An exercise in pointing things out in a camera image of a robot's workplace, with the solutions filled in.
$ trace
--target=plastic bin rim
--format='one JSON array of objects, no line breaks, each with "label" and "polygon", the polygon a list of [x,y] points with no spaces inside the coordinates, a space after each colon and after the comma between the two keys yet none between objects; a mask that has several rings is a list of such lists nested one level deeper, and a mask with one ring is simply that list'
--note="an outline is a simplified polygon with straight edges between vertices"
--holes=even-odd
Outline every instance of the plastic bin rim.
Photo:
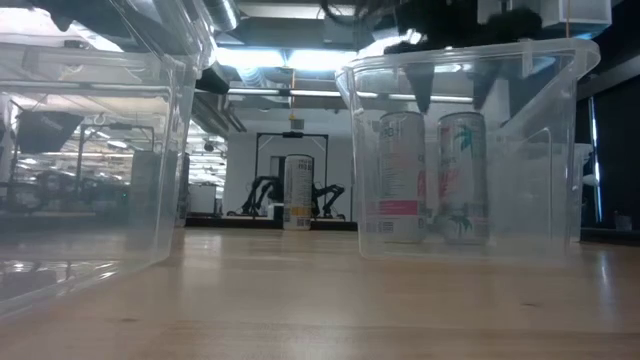
[{"label": "plastic bin rim", "polygon": [[358,72],[373,68],[395,67],[412,62],[464,62],[482,57],[521,55],[525,52],[556,52],[562,50],[582,51],[586,66],[584,69],[578,69],[578,77],[582,77],[600,62],[600,48],[598,44],[591,40],[564,38],[366,57],[353,60],[343,66],[340,70],[336,71],[336,78],[347,71]]}]

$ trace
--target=wooden table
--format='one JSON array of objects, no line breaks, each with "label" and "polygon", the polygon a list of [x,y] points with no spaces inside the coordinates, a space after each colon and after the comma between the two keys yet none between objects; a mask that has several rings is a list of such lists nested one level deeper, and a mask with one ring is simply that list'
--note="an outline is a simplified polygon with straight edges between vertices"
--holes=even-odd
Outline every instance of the wooden table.
[{"label": "wooden table", "polygon": [[355,233],[188,230],[167,261],[2,326],[0,358],[640,359],[640,249],[572,252],[367,261]]}]

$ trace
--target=white can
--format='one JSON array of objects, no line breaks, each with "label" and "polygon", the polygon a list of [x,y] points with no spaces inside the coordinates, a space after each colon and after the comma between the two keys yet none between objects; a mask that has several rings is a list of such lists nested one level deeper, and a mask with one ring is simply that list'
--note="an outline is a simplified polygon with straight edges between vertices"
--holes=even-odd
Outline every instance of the white can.
[{"label": "white can", "polygon": [[423,115],[393,112],[380,119],[378,229],[385,241],[419,243],[426,234]]},{"label": "white can", "polygon": [[288,155],[284,161],[285,230],[311,228],[311,186],[313,158],[308,155]]},{"label": "white can", "polygon": [[438,121],[439,228],[452,244],[489,241],[487,135],[484,116],[453,113]]}]

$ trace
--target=can lid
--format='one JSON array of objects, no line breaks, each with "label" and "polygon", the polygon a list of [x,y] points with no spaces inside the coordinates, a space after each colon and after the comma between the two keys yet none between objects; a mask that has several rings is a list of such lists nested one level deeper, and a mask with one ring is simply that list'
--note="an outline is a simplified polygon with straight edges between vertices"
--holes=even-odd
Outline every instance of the can lid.
[{"label": "can lid", "polygon": [[421,113],[419,113],[419,112],[417,112],[417,111],[408,111],[408,110],[404,110],[404,111],[393,111],[393,112],[386,113],[386,114],[382,115],[381,119],[382,119],[382,118],[385,118],[385,117],[387,117],[387,116],[392,116],[392,115],[401,115],[401,114],[417,115],[417,116],[420,116],[420,117],[424,117],[424,115],[423,115],[423,114],[421,114]]},{"label": "can lid", "polygon": [[307,154],[289,154],[289,155],[287,155],[287,158],[288,158],[289,156],[304,156],[304,157],[308,157],[308,158],[310,158],[310,159],[313,159],[313,156],[311,156],[311,155],[307,155]]},{"label": "can lid", "polygon": [[480,119],[484,119],[484,115],[480,114],[479,112],[475,112],[475,111],[461,111],[461,112],[457,112],[457,113],[451,113],[451,114],[447,114],[443,117],[440,118],[440,120],[444,120],[444,119],[448,119],[450,117],[464,117],[464,116],[469,116],[469,117],[474,117],[474,118],[480,118]]}]

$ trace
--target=metal frame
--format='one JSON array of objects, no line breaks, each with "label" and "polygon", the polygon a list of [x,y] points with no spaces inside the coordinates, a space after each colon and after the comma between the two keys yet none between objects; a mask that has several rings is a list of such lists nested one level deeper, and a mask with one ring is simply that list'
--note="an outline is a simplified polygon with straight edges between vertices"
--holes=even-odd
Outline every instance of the metal frame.
[{"label": "metal frame", "polygon": [[[256,134],[256,153],[253,159],[254,168],[253,168],[253,178],[256,179],[258,177],[258,156],[260,154],[260,138],[263,136],[281,136],[284,139],[302,139],[305,137],[321,137],[324,139],[324,186],[327,186],[327,174],[329,169],[329,135],[327,134],[304,134],[297,132],[281,132],[281,133],[263,133],[259,132]],[[256,201],[256,194],[253,195],[253,199],[251,199],[253,203]],[[324,198],[325,205],[327,204],[327,198]]]}]

